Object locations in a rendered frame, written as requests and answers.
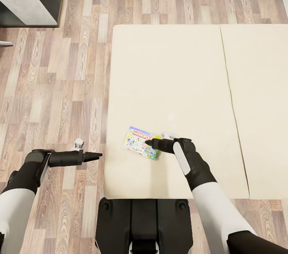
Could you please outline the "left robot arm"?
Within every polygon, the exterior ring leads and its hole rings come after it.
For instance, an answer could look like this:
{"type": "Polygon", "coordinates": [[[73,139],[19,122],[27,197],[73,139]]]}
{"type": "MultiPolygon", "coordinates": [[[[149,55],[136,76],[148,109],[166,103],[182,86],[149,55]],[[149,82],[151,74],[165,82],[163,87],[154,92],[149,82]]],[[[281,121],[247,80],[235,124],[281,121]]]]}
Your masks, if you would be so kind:
{"type": "Polygon", "coordinates": [[[0,254],[20,253],[33,201],[48,167],[77,166],[102,157],[102,153],[83,153],[83,145],[78,138],[72,151],[34,149],[20,170],[12,172],[0,195],[0,254]]]}

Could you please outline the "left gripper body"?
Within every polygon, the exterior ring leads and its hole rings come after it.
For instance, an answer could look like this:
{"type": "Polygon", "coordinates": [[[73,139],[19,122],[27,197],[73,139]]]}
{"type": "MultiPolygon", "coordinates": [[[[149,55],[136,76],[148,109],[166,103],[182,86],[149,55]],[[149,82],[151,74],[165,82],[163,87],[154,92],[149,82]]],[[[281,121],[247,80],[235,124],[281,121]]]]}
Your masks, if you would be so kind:
{"type": "Polygon", "coordinates": [[[65,151],[62,153],[61,166],[77,166],[82,165],[83,150],[79,151],[65,151]]]}

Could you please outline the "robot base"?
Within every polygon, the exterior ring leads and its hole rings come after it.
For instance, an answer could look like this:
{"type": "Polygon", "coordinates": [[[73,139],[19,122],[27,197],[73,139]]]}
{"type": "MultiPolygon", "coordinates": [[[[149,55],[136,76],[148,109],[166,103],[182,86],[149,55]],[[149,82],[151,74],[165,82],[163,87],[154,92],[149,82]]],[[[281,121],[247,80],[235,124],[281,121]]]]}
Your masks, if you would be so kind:
{"type": "Polygon", "coordinates": [[[188,199],[106,199],[100,196],[95,246],[100,254],[154,251],[188,254],[193,246],[188,199]]]}

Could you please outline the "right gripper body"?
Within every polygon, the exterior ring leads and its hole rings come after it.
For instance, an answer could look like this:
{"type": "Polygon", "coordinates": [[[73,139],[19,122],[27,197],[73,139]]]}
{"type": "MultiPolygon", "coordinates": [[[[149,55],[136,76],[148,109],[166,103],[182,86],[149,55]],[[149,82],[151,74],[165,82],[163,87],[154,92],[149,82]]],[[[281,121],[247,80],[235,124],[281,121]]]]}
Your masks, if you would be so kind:
{"type": "Polygon", "coordinates": [[[169,139],[156,139],[156,138],[154,138],[153,142],[152,142],[152,149],[157,149],[157,150],[161,150],[163,152],[168,153],[168,151],[166,150],[166,144],[168,141],[169,141],[169,139]]]}

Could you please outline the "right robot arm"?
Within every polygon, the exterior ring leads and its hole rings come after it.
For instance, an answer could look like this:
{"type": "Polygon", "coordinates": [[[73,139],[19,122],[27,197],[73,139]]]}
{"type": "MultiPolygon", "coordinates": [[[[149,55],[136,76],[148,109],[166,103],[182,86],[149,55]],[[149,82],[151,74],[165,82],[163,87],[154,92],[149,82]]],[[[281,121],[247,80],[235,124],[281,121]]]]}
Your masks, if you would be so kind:
{"type": "Polygon", "coordinates": [[[193,194],[211,254],[288,254],[288,249],[258,237],[217,183],[191,139],[164,130],[145,143],[173,153],[193,194]]]}

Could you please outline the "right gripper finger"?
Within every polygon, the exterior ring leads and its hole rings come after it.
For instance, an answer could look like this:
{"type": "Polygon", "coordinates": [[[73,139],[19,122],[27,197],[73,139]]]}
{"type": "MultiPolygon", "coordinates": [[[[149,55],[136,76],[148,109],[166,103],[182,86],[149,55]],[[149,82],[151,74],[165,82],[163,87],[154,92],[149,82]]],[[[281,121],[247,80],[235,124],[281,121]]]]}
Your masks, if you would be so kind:
{"type": "Polygon", "coordinates": [[[147,145],[149,145],[149,146],[152,146],[152,142],[153,142],[153,140],[151,139],[149,139],[149,140],[146,140],[145,141],[145,143],[147,144],[147,145]]]}

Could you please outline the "board game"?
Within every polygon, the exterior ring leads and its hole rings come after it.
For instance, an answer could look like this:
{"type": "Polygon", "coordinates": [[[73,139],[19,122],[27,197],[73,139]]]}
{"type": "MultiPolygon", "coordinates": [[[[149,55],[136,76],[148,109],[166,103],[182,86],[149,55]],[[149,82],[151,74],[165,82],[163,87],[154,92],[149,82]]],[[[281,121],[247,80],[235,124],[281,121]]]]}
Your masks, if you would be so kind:
{"type": "Polygon", "coordinates": [[[151,140],[154,138],[161,139],[161,137],[157,135],[142,131],[141,129],[131,126],[128,130],[122,148],[154,160],[156,157],[157,149],[152,149],[152,146],[149,146],[145,143],[146,140],[151,140]]]}

